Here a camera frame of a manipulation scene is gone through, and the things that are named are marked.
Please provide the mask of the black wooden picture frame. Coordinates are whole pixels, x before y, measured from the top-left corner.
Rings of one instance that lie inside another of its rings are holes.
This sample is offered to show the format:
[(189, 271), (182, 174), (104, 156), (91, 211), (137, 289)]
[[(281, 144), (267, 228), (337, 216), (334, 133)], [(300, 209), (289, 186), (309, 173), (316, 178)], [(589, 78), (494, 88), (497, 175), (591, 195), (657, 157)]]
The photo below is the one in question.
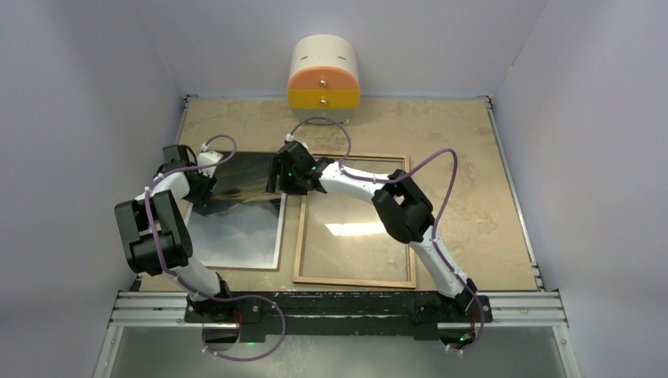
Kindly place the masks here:
[(417, 259), (370, 203), (311, 191), (301, 198), (293, 281), (412, 290)]

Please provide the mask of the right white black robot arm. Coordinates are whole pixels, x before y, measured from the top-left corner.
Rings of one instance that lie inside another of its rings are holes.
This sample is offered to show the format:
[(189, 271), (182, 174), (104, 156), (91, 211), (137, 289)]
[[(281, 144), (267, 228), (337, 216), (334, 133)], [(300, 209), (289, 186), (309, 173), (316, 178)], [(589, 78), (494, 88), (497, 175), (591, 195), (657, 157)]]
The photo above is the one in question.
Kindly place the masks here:
[(307, 195), (311, 191), (356, 198), (373, 205), (385, 231), (409, 246), (426, 267), (442, 300), (444, 314), (460, 321), (483, 304), (472, 280), (457, 266), (438, 235), (439, 215), (412, 179), (401, 169), (391, 174), (365, 172), (343, 160), (315, 159), (299, 141), (285, 143), (271, 158), (268, 192)]

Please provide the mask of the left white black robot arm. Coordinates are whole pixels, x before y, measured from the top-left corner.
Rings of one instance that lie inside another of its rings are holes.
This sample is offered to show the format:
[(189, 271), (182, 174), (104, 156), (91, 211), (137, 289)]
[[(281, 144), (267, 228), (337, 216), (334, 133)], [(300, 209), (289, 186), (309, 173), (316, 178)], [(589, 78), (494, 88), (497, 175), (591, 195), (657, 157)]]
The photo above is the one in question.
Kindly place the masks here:
[(216, 322), (232, 317), (235, 301), (227, 283), (195, 255), (181, 201), (203, 205), (212, 196), (217, 167), (228, 160), (203, 147), (199, 154), (186, 145), (163, 150), (163, 163), (150, 185), (134, 199), (114, 207), (124, 256), (135, 273), (161, 276), (188, 292), (192, 306)]

